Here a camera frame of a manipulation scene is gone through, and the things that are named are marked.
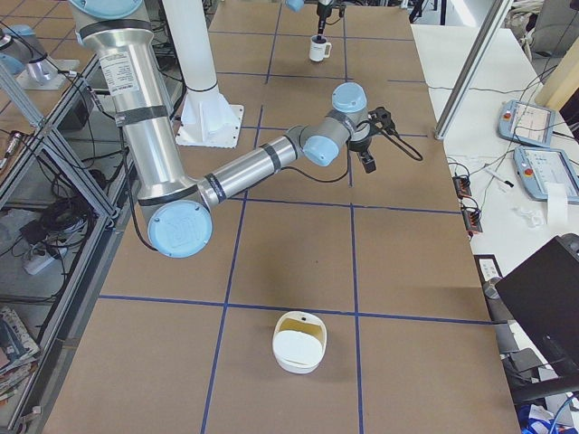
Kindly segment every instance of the white cup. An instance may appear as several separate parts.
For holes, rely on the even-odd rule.
[[[329,57],[332,44],[323,36],[312,36],[309,39],[309,59],[311,61],[323,61]]]

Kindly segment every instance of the black monitor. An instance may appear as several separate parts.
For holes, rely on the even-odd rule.
[[[513,400],[579,391],[579,236],[554,237],[496,288],[559,376],[511,391]]]

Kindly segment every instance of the white mug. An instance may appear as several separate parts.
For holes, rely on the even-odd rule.
[[[332,44],[323,36],[312,36],[309,39],[309,59],[311,61],[323,61],[329,57]]]

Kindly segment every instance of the light blue control panel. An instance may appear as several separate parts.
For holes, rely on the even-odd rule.
[[[550,147],[555,112],[512,99],[498,118],[498,135],[523,145]]]
[[[513,155],[517,173],[532,199],[546,201],[546,183],[563,184],[569,203],[579,204],[579,181],[562,149],[519,146]]]

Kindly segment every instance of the blue cable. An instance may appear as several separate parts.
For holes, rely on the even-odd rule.
[[[571,395],[569,398],[567,398],[567,400],[561,405],[561,407],[559,407],[559,410],[557,410],[557,413],[555,413],[555,418],[553,419],[553,425],[551,425],[551,428],[549,429],[548,434],[555,434],[555,429],[557,426],[557,420],[559,419],[559,416],[561,415],[561,412],[563,411],[563,409],[569,405],[571,403],[571,401],[576,398],[577,396],[579,396],[578,393],[574,393],[573,395]]]

